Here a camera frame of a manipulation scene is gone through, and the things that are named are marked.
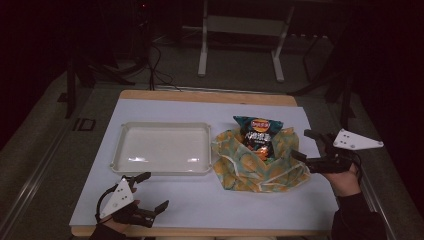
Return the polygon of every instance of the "desk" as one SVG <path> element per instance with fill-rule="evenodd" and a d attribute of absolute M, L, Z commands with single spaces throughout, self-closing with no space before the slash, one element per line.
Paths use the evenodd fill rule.
<path fill-rule="evenodd" d="M 206 122 L 211 137 L 237 127 L 234 115 L 283 121 L 298 133 L 310 128 L 291 96 L 125 90 L 121 93 L 69 225 L 89 236 L 96 224 L 100 195 L 119 181 L 109 168 L 121 124 L 129 121 Z M 319 155 L 315 142 L 299 134 L 300 151 Z M 153 228 L 132 226 L 127 236 L 306 236 L 328 235 L 337 210 L 332 189 L 321 175 L 284 193 L 226 191 L 214 173 L 204 176 L 152 176 L 137 185 L 141 208 L 169 200 Z"/>
<path fill-rule="evenodd" d="M 202 49 L 200 52 L 198 75 L 206 75 L 206 63 L 208 58 L 208 31 L 257 34 L 266 36 L 278 36 L 278 45 L 271 52 L 272 62 L 277 81 L 283 82 L 283 70 L 280 63 L 280 52 L 287 36 L 287 30 L 293 16 L 294 6 L 290 6 L 284 21 L 236 18 L 226 16 L 208 15 L 208 0 L 203 1 L 203 26 L 202 26 Z"/>

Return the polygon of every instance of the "crumpled plastic bag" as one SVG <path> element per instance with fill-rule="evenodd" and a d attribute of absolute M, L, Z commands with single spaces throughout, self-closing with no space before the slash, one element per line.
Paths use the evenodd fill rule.
<path fill-rule="evenodd" d="M 222 187 L 232 191 L 285 192 L 310 178 L 304 163 L 292 158 L 292 149 L 299 150 L 299 138 L 293 128 L 282 129 L 272 139 L 276 160 L 265 164 L 242 144 L 240 128 L 227 130 L 212 141 L 212 150 L 219 155 L 213 169 Z"/>

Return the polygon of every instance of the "lay's logo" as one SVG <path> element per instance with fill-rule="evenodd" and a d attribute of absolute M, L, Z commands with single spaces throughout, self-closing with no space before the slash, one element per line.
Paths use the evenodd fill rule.
<path fill-rule="evenodd" d="M 255 119 L 250 122 L 250 126 L 257 132 L 266 132 L 269 128 L 269 121 L 265 119 Z"/>

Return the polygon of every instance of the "white table surface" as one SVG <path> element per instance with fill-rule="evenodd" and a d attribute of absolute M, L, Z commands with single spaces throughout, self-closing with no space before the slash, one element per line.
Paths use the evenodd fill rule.
<path fill-rule="evenodd" d="M 213 139 L 238 127 L 235 115 L 280 120 L 284 128 L 294 127 L 300 152 L 308 157 L 319 156 L 315 141 L 303 136 L 310 125 L 301 107 L 119 99 L 69 225 L 94 226 L 99 197 L 120 180 L 109 164 L 121 124 L 206 122 Z M 216 161 L 217 156 L 213 155 L 212 160 Z M 338 209 L 328 181 L 319 174 L 312 174 L 308 182 L 283 193 L 224 190 L 213 169 L 204 176 L 152 176 L 136 187 L 134 197 L 141 200 L 140 208 L 153 210 L 163 201 L 170 201 L 153 228 L 329 231 Z"/>

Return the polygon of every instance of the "plastic tray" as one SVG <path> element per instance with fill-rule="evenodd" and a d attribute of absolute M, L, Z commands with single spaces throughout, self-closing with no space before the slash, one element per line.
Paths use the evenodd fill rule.
<path fill-rule="evenodd" d="M 210 126 L 206 123 L 128 122 L 122 132 L 112 171 L 133 176 L 203 175 L 212 167 Z"/>

